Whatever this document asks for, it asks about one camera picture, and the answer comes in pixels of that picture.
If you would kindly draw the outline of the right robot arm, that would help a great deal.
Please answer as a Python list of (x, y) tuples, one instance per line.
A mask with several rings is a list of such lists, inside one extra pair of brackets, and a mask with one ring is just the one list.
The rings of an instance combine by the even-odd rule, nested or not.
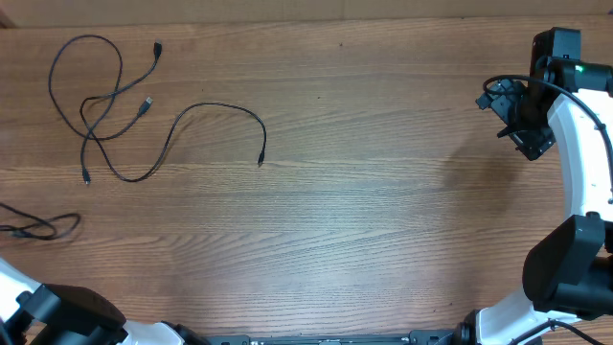
[(522, 286), (472, 311), (453, 331), (428, 332), (434, 344), (539, 344), (612, 312), (612, 68), (581, 59), (581, 33), (553, 27), (533, 39), (530, 73), (486, 80), (476, 103), (491, 109), (526, 158), (557, 146), (564, 221), (527, 255)]

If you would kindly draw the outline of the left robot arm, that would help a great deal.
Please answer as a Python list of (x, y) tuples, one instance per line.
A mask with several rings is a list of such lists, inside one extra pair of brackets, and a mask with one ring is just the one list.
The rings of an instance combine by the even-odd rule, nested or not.
[(26, 344), (26, 332), (44, 325), (33, 344), (186, 345), (208, 341), (168, 322), (129, 321), (107, 299), (86, 287), (41, 284), (1, 262), (1, 342)]

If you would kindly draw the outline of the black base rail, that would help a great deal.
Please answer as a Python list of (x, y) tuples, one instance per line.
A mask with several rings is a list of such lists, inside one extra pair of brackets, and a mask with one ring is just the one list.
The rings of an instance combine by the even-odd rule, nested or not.
[(413, 330), (397, 334), (299, 335), (254, 337), (249, 335), (205, 336), (210, 345), (475, 345), (466, 327), (455, 330)]

